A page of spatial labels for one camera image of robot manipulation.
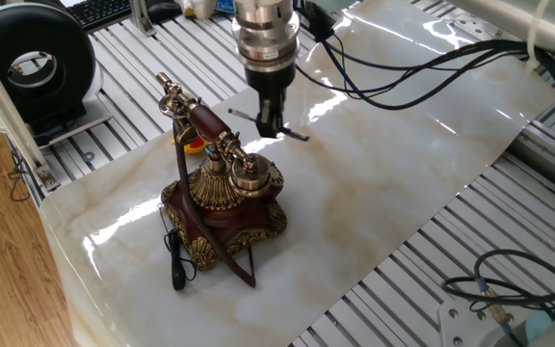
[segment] gold decorative trim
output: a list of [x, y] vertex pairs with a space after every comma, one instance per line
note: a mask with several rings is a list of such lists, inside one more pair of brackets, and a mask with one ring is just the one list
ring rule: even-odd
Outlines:
[[201, 271], [212, 269], [218, 262], [218, 256], [207, 239], [202, 236], [192, 241], [188, 253], [190, 254], [190, 260], [197, 264], [197, 268]]
[[[186, 249], [192, 262], [194, 262], [199, 271], [211, 270], [219, 261], [218, 255], [204, 237], [199, 237], [190, 243], [185, 229], [185, 225], [178, 213], [171, 206], [165, 204], [166, 212], [171, 219], [174, 229], [177, 231], [181, 243]], [[260, 241], [269, 237], [277, 236], [286, 230], [288, 219], [281, 209], [277, 201], [273, 201], [268, 206], [269, 212], [269, 228], [268, 229], [250, 229], [240, 232], [237, 237], [233, 238], [226, 245], [229, 254], [236, 254], [247, 247], [251, 247]]]
[[162, 201], [163, 204], [166, 205], [167, 203], [169, 203], [169, 200], [172, 197], [172, 193], [174, 193], [174, 191], [177, 189], [178, 183], [179, 183], [178, 181], [175, 181], [162, 190], [162, 195], [160, 196], [160, 200]]
[[269, 173], [271, 174], [271, 185], [273, 187], [283, 187], [284, 176], [278, 170], [276, 163], [274, 162], [271, 163], [271, 166], [269, 167]]
[[190, 175], [190, 194], [195, 203], [211, 210], [226, 210], [243, 201], [228, 183], [227, 175], [211, 175], [201, 169]]

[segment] small yellow object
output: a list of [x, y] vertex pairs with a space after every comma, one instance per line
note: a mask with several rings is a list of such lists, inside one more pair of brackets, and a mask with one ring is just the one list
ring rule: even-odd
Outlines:
[[189, 145], [183, 147], [183, 150], [186, 153], [196, 154], [204, 151], [204, 148], [207, 147], [207, 142], [204, 141], [202, 138], [197, 138], [196, 141], [192, 142]]

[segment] cable bundle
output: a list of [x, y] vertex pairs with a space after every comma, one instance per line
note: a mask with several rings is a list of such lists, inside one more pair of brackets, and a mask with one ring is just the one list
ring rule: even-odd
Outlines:
[[[459, 278], [446, 280], [441, 285], [442, 290], [444, 290], [445, 292], [451, 295], [455, 295], [457, 297], [464, 298], [471, 301], [470, 310], [474, 312], [481, 311], [492, 306], [501, 306], [501, 305], [518, 306], [518, 307], [545, 311], [545, 313], [547, 313], [549, 318], [552, 321], [554, 321], [555, 320], [555, 292], [547, 295], [536, 295], [515, 284], [502, 281], [502, 280], [487, 279], [481, 276], [481, 265], [484, 263], [484, 261], [486, 261], [486, 259], [496, 255], [510, 255], [510, 256], [522, 257], [524, 259], [527, 259], [529, 261], [532, 261], [540, 265], [545, 270], [555, 275], [554, 266], [552, 266], [548, 262], [534, 255], [521, 252], [521, 251], [514, 251], [514, 250], [496, 250], [496, 251], [487, 252], [479, 256], [479, 258], [477, 258], [477, 261], [474, 264], [474, 277], [459, 277]], [[466, 293], [451, 287], [451, 285], [454, 285], [456, 283], [461, 283], [461, 282], [476, 282], [479, 286], [479, 290], [481, 291], [482, 295]], [[496, 296], [493, 290], [489, 288], [489, 284], [498, 285], [498, 286], [513, 290], [517, 294]], [[476, 305], [477, 303], [486, 303], [486, 305], [476, 309], [473, 308], [474, 305]], [[504, 313], [504, 309], [500, 308], [499, 310], [501, 311], [501, 314]], [[504, 332], [517, 346], [523, 346], [523, 344], [513, 334], [513, 330], [511, 326], [508, 324], [507, 321], [503, 320], [502, 316], [497, 317], [496, 315], [494, 315], [494, 319], [498, 321], [498, 323], [503, 328]]]
[[[308, 80], [310, 80], [311, 82], [313, 82], [314, 84], [320, 87], [323, 87], [332, 91], [347, 93], [352, 98], [363, 100], [374, 107], [378, 107], [380, 109], [388, 110], [388, 111], [405, 110], [412, 106], [420, 104], [421, 102], [436, 95], [438, 92], [440, 92], [449, 84], [451, 84], [453, 81], [458, 79], [467, 71], [472, 70], [473, 68], [482, 67], [486, 64], [489, 64], [497, 59], [500, 59], [506, 56], [527, 56], [528, 55], [528, 48], [527, 48], [526, 42], [517, 42], [517, 41], [511, 41], [511, 40], [487, 40], [487, 41], [471, 43], [459, 49], [443, 54], [435, 59], [432, 59], [430, 62], [427, 62], [419, 66], [413, 66], [413, 67], [385, 66], [381, 64], [366, 62], [362, 59], [359, 59], [359, 58], [353, 57], [352, 55], [347, 54], [346, 52], [344, 52], [344, 45], [341, 39], [334, 33], [332, 28], [327, 23], [324, 23], [321, 19], [317, 17], [310, 16], [308, 13], [306, 13], [304, 10], [300, 8], [296, 8], [296, 10], [299, 13], [301, 13], [310, 22], [309, 30], [311, 30], [311, 32], [315, 35], [316, 41], [320, 42], [323, 45], [331, 61], [333, 62], [335, 67], [339, 70], [340, 74], [343, 76], [344, 88], [328, 86], [325, 83], [311, 77], [299, 66], [297, 66], [297, 70]], [[339, 49], [327, 42], [327, 38], [331, 36], [334, 36], [337, 38], [340, 44]], [[342, 61], [341, 64], [338, 61], [335, 54], [341, 56], [341, 61]], [[460, 57], [465, 57], [473, 54], [479, 54], [479, 55], [469, 63], [465, 64], [463, 67], [460, 67], [460, 68], [440, 67], [441, 65], [451, 62]], [[540, 48], [535, 48], [535, 55], [537, 60], [541, 63], [541, 65], [547, 68], [547, 70], [549, 71], [549, 73], [551, 74], [555, 82], [554, 59], [552, 59], [552, 57], [547, 52], [545, 52]], [[389, 70], [389, 71], [403, 71], [404, 74], [396, 81], [388, 85], [379, 86], [377, 88], [372, 88], [367, 90], [361, 90], [357, 87], [356, 83], [346, 72], [346, 67], [345, 67], [346, 60], [355, 62], [357, 64], [361, 64], [367, 67], [371, 67], [371, 68], [377, 68], [377, 69], [383, 69], [383, 70]], [[414, 74], [424, 69], [453, 71], [453, 74], [451, 74], [447, 79], [445, 79], [437, 87], [435, 87], [428, 93], [425, 93], [424, 95], [416, 98], [415, 100], [402, 105], [387, 105], [374, 99], [375, 96], [390, 92], [395, 87], [397, 87], [400, 83], [408, 80]]]

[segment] keyboard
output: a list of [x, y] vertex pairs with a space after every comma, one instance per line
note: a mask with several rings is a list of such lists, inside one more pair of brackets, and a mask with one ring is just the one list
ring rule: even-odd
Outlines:
[[85, 31], [121, 19], [132, 13], [129, 0], [89, 0], [66, 8]]

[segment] brass ornament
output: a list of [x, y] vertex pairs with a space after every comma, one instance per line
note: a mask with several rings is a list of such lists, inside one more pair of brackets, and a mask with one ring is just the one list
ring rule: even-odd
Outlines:
[[272, 162], [269, 166], [269, 175], [269, 182], [271, 183], [272, 187], [276, 188], [284, 186], [284, 176], [281, 175], [281, 172], [278, 170], [278, 167], [274, 162]]
[[225, 174], [208, 174], [203, 169], [196, 169], [190, 174], [190, 194], [199, 206], [212, 210], [226, 210], [243, 201], [232, 189]]
[[201, 271], [212, 269], [218, 262], [218, 256], [207, 242], [207, 239], [202, 236], [192, 241], [188, 254], [190, 254], [190, 260]]
[[179, 183], [178, 181], [175, 181], [162, 190], [162, 194], [160, 195], [160, 200], [162, 201], [163, 204], [166, 205], [169, 202], [169, 200], [172, 197], [172, 193], [174, 193], [174, 191], [177, 189], [178, 183]]

